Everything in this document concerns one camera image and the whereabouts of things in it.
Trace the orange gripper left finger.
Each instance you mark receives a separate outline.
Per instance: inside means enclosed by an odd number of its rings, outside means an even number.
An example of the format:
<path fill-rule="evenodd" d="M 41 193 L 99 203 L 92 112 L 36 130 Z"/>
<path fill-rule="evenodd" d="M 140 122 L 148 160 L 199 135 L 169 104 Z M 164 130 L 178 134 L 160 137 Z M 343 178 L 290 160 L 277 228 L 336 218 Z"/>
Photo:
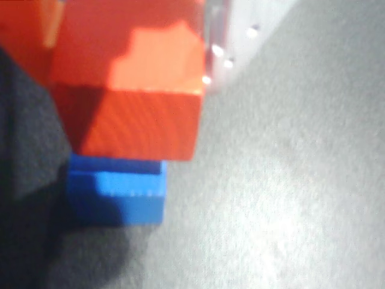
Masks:
<path fill-rule="evenodd" d="M 64 1 L 1 1 L 1 48 L 47 87 Z"/>

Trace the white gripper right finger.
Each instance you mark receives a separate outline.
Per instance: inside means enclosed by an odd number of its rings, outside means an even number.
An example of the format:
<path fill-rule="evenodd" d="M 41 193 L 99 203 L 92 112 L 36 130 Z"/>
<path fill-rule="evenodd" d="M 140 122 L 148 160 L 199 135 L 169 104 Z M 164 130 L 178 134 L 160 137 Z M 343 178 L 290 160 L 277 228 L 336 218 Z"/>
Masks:
<path fill-rule="evenodd" d="M 208 14 L 206 90 L 234 81 L 281 24 L 296 1 L 217 1 Z"/>

